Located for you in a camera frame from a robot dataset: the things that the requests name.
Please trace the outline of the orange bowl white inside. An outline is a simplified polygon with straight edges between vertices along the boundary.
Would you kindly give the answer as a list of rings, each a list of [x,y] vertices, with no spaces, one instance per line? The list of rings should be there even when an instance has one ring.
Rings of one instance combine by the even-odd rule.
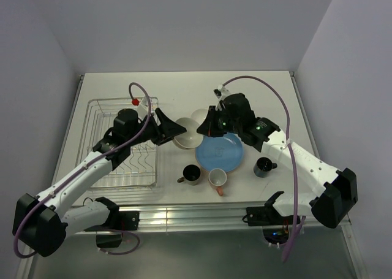
[[[208,109],[197,109],[191,114],[191,118],[198,123],[198,125],[201,125],[208,114]]]

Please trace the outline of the beige bowl white inside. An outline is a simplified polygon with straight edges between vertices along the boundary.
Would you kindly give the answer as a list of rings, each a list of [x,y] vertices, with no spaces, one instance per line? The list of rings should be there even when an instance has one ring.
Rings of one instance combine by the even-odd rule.
[[[186,128],[186,132],[173,139],[173,143],[180,149],[197,148],[203,141],[203,136],[197,133],[198,123],[188,117],[179,118],[175,123]]]

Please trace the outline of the brown mug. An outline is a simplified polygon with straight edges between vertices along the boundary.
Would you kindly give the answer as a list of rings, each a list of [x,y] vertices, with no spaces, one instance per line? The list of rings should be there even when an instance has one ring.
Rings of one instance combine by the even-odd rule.
[[[177,179],[177,183],[187,183],[188,185],[195,186],[201,176],[201,170],[194,164],[189,164],[183,169],[183,176]]]

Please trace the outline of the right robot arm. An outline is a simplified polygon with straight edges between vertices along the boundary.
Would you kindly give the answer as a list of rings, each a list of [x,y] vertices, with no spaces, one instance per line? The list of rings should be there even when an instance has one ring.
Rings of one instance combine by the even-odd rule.
[[[267,224],[280,223],[294,215],[313,216],[319,223],[336,228],[357,203],[356,174],[339,170],[289,140],[283,130],[267,118],[256,117],[242,93],[214,91],[218,105],[211,105],[197,132],[207,137],[236,134],[241,141],[274,158],[294,172],[311,189],[310,193],[274,193],[262,208]]]

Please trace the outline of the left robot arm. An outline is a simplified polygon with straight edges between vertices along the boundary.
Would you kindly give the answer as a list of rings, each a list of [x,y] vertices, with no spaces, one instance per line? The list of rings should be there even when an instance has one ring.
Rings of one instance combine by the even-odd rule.
[[[131,153],[131,148],[150,141],[162,145],[184,134],[186,128],[169,119],[160,109],[139,120],[134,109],[120,110],[104,137],[87,157],[55,185],[17,201],[12,234],[13,250],[23,242],[43,257],[53,254],[69,236],[91,227],[116,231],[121,215],[119,206],[99,197],[88,205],[72,208],[90,187],[114,171]]]

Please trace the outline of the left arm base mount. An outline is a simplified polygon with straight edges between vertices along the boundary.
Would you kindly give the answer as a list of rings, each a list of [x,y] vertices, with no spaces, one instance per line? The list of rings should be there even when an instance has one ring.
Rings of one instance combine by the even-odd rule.
[[[138,229],[138,211],[119,212],[112,224],[102,224],[96,231],[107,231],[109,234],[96,234],[96,246],[100,249],[119,248],[123,244],[133,244],[132,251],[140,245],[140,238],[134,233]]]

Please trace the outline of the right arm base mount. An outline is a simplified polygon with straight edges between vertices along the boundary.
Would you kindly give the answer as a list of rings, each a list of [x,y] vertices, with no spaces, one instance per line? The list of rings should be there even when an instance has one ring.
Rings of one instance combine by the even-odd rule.
[[[292,223],[292,216],[280,216],[273,207],[247,207],[246,214],[242,217],[242,222],[249,227],[268,227],[263,229],[264,239],[272,245],[285,244],[289,238],[289,225]]]

